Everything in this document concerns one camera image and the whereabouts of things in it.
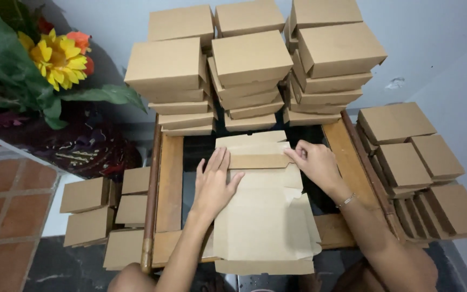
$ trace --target person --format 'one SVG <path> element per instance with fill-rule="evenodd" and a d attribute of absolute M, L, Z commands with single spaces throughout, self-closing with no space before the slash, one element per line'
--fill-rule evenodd
<path fill-rule="evenodd" d="M 334 153 L 321 144 L 299 141 L 284 152 L 335 203 L 347 221 L 365 259 L 349 268 L 338 280 L 336 291 L 436 291 L 438 272 L 431 258 L 414 245 L 401 245 L 354 196 L 343 181 Z M 183 232 L 157 283 L 143 274 L 139 264 L 126 266 L 109 284 L 109 292 L 187 292 L 190 289 L 205 233 L 214 218 L 235 194 L 244 173 L 226 184 L 230 152 L 217 148 L 203 171 L 198 165 L 196 193 Z M 314 274 L 303 280 L 303 290 L 319 292 Z"/>

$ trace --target bracelet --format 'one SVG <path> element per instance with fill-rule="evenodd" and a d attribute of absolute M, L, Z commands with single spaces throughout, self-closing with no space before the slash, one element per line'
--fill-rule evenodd
<path fill-rule="evenodd" d="M 345 201 L 343 202 L 343 204 L 340 204 L 340 205 L 336 206 L 336 208 L 340 209 L 340 208 L 342 208 L 343 206 L 347 205 L 349 202 L 352 201 L 352 199 L 354 199 L 355 196 L 356 196 L 356 193 L 352 193 L 352 196 L 351 196 L 350 198 L 348 198 L 347 200 L 345 200 Z"/>

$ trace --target wooden table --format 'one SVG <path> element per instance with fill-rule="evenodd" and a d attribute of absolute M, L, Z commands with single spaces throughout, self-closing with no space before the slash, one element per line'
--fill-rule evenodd
<path fill-rule="evenodd" d="M 342 112 L 342 119 L 337 123 L 324 125 L 322 129 L 329 147 L 336 155 L 341 176 L 350 189 L 368 210 L 390 228 L 398 240 L 404 241 L 394 208 L 387 200 L 383 185 L 371 166 L 347 112 Z M 166 265 L 181 235 L 183 139 L 163 135 L 156 115 L 141 260 L 145 273 Z M 315 216 L 315 222 L 323 249 L 356 246 L 341 214 Z M 218 259 L 212 254 L 211 232 L 212 229 L 205 237 L 201 262 Z"/>

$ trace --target forearm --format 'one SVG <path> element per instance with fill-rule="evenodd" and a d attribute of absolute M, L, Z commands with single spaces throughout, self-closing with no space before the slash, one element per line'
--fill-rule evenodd
<path fill-rule="evenodd" d="M 199 261 L 201 245 L 211 222 L 209 218 L 195 214 L 191 210 L 178 243 L 156 285 L 156 292 L 190 290 Z"/>
<path fill-rule="evenodd" d="M 340 192 L 336 204 L 343 204 L 352 195 L 346 185 Z M 433 290 L 405 247 L 357 197 L 340 209 L 361 252 L 391 291 Z"/>

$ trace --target sunflower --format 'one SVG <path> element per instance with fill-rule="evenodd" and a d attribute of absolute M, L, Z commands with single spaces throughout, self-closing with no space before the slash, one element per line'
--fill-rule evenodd
<path fill-rule="evenodd" d="M 73 83 L 78 84 L 87 74 L 87 58 L 81 54 L 81 49 L 75 46 L 75 41 L 65 35 L 57 36 L 55 29 L 48 35 L 41 35 L 39 43 L 34 44 L 32 39 L 22 32 L 18 32 L 19 41 L 28 52 L 41 75 L 59 91 L 70 89 Z"/>

